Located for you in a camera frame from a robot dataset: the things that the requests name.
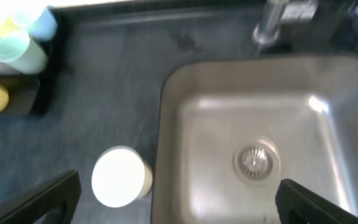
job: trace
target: green cup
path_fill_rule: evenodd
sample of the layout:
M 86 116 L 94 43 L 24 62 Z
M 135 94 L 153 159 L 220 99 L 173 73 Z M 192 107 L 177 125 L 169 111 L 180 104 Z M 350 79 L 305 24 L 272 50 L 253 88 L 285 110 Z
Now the green cup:
M 47 66 L 48 57 L 27 32 L 18 30 L 0 39 L 0 62 L 23 74 L 36 74 Z

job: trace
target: faucet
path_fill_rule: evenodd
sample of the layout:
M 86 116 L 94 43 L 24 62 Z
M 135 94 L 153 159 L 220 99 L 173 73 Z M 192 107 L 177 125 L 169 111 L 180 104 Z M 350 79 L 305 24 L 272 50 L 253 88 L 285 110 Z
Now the faucet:
M 260 45 L 272 45 L 280 35 L 280 24 L 310 21 L 317 7 L 317 0 L 267 0 L 262 19 L 256 25 L 252 38 Z

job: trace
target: drain strainer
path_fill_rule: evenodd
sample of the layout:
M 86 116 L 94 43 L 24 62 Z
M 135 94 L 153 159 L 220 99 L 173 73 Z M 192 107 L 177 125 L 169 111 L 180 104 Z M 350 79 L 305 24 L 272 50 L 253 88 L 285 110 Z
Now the drain strainer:
M 250 142 L 234 155 L 234 168 L 248 184 L 260 185 L 276 178 L 279 159 L 274 145 L 264 139 Z

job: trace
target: stainless steel sink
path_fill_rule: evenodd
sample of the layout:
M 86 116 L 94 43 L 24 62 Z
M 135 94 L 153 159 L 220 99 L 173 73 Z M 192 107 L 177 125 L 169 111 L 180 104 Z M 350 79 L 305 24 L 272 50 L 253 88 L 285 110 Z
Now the stainless steel sink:
M 152 224 L 280 223 L 284 178 L 358 216 L 358 58 L 197 63 L 167 80 Z

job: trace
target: black countertop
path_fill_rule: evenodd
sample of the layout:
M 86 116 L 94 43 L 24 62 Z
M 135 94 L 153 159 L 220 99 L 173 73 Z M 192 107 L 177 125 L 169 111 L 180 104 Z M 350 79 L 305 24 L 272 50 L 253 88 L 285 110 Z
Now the black countertop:
M 73 223 L 150 223 L 151 194 L 108 208 L 94 197 L 91 175 L 101 153 L 117 145 L 154 166 L 160 95 L 175 69 L 273 54 L 358 54 L 358 37 L 343 23 L 349 2 L 323 3 L 312 22 L 283 26 L 280 43 L 269 49 L 250 38 L 262 6 L 62 11 L 71 32 L 47 113 L 0 120 L 0 202 L 76 169 L 83 192 Z

